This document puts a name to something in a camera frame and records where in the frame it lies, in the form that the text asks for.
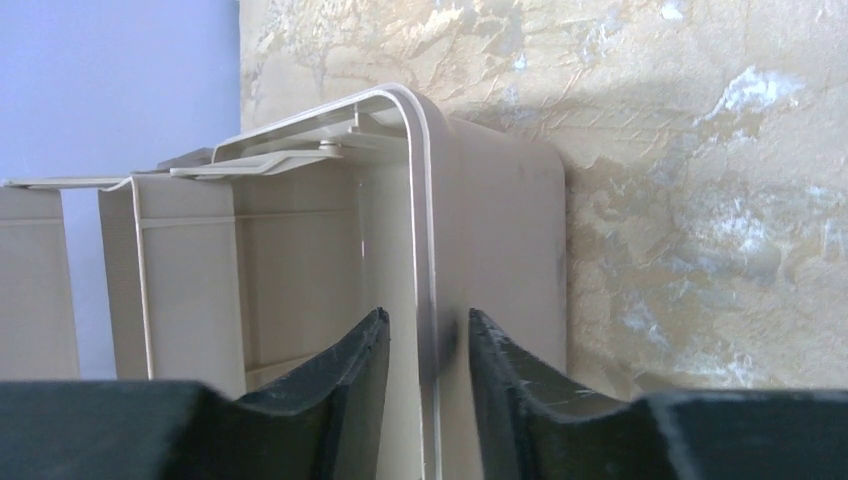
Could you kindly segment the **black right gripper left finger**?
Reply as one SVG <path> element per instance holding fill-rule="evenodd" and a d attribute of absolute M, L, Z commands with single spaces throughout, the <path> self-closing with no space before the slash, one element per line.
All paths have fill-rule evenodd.
<path fill-rule="evenodd" d="M 373 479 L 390 324 L 340 341 L 237 399 L 195 381 L 1 386 L 5 479 Z"/>

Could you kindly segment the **beige translucent plastic toolbox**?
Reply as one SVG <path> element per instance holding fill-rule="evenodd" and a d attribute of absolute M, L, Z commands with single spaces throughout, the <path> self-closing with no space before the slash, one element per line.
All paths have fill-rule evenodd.
<path fill-rule="evenodd" d="M 386 84 L 203 165 L 1 188 L 1 376 L 78 379 L 61 191 L 97 192 L 117 376 L 232 397 L 374 308 L 390 317 L 375 477 L 482 475 L 468 312 L 566 366 L 565 172 L 550 146 Z"/>

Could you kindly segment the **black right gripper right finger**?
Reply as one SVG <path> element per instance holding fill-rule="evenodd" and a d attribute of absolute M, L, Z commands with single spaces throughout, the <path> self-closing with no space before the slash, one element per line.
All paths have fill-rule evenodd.
<path fill-rule="evenodd" d="M 843 479 L 843 390 L 691 390 L 620 401 L 565 376 L 469 313 L 488 479 Z"/>

